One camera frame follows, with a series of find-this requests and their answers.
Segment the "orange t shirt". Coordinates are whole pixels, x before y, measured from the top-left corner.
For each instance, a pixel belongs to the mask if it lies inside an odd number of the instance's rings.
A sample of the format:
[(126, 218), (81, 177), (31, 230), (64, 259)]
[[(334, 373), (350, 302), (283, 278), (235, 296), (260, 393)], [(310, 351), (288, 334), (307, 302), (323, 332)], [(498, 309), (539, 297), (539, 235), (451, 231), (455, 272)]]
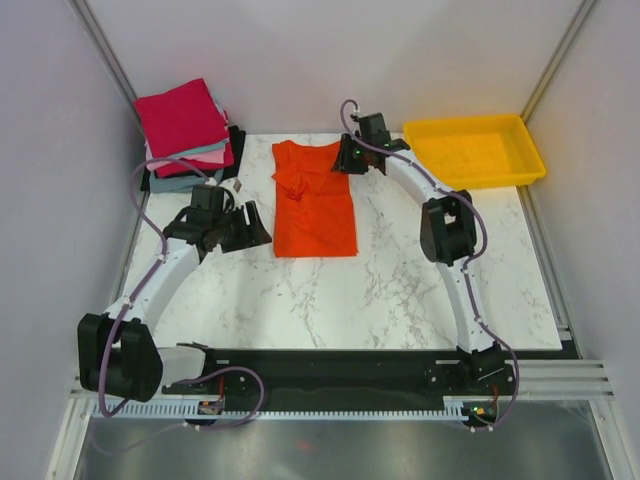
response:
[(272, 145), (278, 258), (352, 257), (358, 253), (349, 178), (332, 170), (338, 142), (324, 146), (286, 140)]

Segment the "yellow plastic tray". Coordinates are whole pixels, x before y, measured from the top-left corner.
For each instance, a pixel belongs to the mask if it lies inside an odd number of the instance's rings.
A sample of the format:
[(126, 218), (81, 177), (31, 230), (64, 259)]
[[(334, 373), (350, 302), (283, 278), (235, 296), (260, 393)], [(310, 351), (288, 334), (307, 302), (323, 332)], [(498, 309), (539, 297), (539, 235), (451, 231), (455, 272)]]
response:
[(517, 114), (411, 121), (403, 134), (418, 160), (457, 190), (528, 186), (547, 174)]

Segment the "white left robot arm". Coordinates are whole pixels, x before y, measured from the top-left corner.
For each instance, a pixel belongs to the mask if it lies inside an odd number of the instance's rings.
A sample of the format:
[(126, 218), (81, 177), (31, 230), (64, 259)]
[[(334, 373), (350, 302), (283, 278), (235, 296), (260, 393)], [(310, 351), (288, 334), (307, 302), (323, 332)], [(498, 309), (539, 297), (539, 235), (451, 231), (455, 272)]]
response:
[(153, 332), (183, 282), (208, 254), (271, 243), (257, 204), (237, 203), (221, 186), (198, 185), (190, 203), (158, 232), (160, 243), (134, 286), (102, 314), (77, 327), (79, 381), (103, 397), (146, 402), (161, 388), (185, 381), (198, 393), (219, 382), (219, 369), (195, 344), (157, 347)]

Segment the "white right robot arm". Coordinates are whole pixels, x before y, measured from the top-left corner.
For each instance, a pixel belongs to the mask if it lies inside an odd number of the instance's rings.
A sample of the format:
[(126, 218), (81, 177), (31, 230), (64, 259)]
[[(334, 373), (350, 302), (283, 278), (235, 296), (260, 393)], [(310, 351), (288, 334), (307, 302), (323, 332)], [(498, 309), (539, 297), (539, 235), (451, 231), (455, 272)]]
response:
[(364, 175), (375, 168), (421, 207), (421, 250), (445, 283), (456, 323), (460, 386), (477, 394), (504, 383), (506, 392), (516, 394), (517, 356), (488, 326), (475, 278), (475, 261), (487, 249), (488, 234), (471, 195), (437, 179), (406, 141), (391, 137), (381, 113), (363, 115), (351, 99), (343, 104), (353, 105), (354, 112), (340, 110), (345, 133), (332, 170)]

